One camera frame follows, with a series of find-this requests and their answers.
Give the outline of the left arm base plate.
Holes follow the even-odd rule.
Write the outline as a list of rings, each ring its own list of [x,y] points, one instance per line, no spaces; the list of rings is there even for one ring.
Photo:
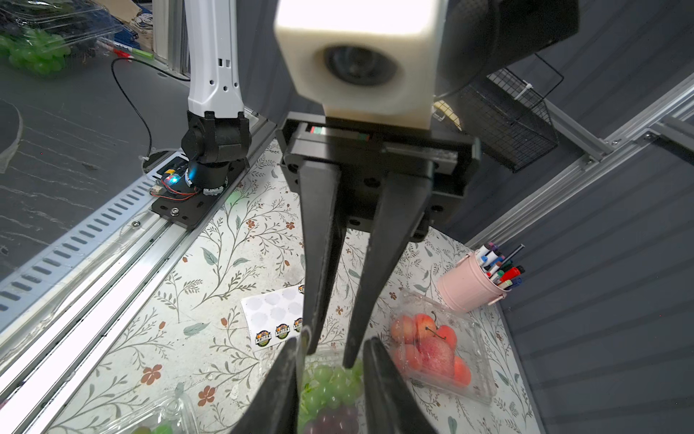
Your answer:
[[[149,194],[154,199],[150,211],[191,231],[202,223],[215,205],[222,202],[222,195],[232,190],[232,183],[242,177],[247,166],[244,160],[232,162],[222,192],[219,195],[206,195],[202,188],[187,184],[188,158],[182,152],[175,152],[150,173],[154,178],[154,185],[149,188]]]

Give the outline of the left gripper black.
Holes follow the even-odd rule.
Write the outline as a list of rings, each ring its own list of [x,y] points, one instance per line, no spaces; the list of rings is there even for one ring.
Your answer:
[[[281,166],[300,197],[305,244],[303,325],[316,351],[346,228],[370,231],[343,366],[352,368],[372,311],[410,242],[452,222],[479,169],[482,142],[422,130],[291,112],[276,132]]]

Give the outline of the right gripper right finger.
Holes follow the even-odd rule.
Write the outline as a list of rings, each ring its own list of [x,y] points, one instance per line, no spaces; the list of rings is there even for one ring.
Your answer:
[[[363,381],[369,433],[436,433],[379,338],[363,344]]]

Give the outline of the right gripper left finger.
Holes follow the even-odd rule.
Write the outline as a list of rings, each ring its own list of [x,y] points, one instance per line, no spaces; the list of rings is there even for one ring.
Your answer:
[[[231,429],[238,433],[296,433],[299,392],[296,338],[285,342],[247,410]]]

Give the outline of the white sticker sheet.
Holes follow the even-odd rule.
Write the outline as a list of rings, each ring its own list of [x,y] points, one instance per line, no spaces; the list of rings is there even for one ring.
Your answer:
[[[277,289],[241,301],[249,343],[256,351],[298,336],[303,327],[304,286]]]

